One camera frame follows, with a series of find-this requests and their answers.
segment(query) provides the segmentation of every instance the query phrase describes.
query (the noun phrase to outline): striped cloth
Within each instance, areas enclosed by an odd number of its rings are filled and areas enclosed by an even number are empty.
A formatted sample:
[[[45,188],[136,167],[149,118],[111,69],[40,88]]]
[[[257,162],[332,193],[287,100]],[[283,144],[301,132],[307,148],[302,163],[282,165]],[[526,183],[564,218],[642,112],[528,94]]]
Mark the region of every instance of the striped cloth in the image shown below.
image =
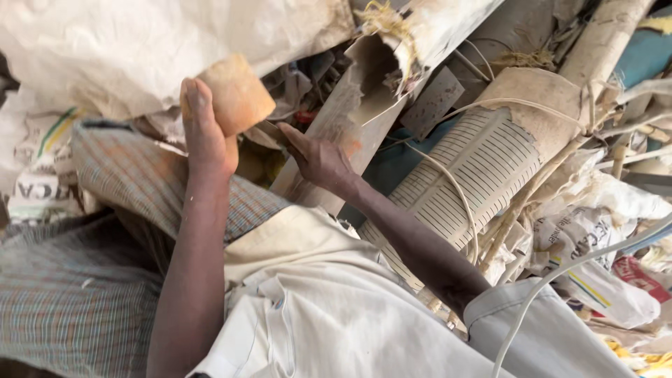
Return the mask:
[[[144,377],[187,161],[100,120],[75,126],[71,146],[80,185],[113,210],[6,230],[0,356],[64,377]],[[289,204],[235,176],[224,242]]]

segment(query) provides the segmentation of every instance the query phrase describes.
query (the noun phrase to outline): person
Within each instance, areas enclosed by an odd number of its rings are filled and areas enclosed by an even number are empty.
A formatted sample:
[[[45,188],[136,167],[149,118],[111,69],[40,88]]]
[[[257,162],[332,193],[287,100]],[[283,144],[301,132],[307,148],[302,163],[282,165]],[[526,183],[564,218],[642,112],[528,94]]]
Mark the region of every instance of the person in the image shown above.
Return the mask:
[[[184,119],[186,161],[104,122],[76,129],[80,183],[106,199],[113,213],[71,221],[84,230],[12,231],[9,247],[3,245],[11,256],[48,252],[56,256],[54,266],[74,266],[74,278],[64,282],[49,264],[40,274],[7,264],[2,275],[25,282],[12,295],[0,277],[0,310],[28,314],[14,322],[30,332],[12,330],[8,338],[3,322],[0,354],[73,377],[491,374],[538,278],[490,287],[452,245],[355,174],[340,148],[279,125],[303,177],[363,212],[413,274],[459,315],[469,337],[461,341],[416,300],[377,247],[324,210],[290,204],[234,175],[236,145],[214,120],[212,93],[197,79],[186,79],[182,91],[193,114]],[[82,255],[81,262],[68,259]],[[39,285],[31,286],[31,298],[26,287],[36,276],[58,298],[47,299]],[[30,305],[20,307],[18,297]],[[85,321],[64,326],[63,318],[76,319],[59,301],[80,304]],[[60,348],[48,350],[51,343]],[[23,348],[27,344],[32,348]],[[50,359],[37,357],[43,354]],[[503,367],[500,377],[634,377],[550,287],[533,301]]]

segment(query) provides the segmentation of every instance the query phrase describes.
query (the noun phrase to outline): right hand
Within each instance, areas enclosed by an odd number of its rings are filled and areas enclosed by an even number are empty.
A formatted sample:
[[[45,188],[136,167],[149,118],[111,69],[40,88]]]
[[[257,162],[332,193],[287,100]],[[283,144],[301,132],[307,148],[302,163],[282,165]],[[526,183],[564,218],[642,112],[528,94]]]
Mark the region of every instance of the right hand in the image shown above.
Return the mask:
[[[357,175],[343,149],[330,141],[307,137],[286,123],[278,128],[287,136],[291,146],[287,151],[294,157],[301,176],[314,185],[345,199]]]

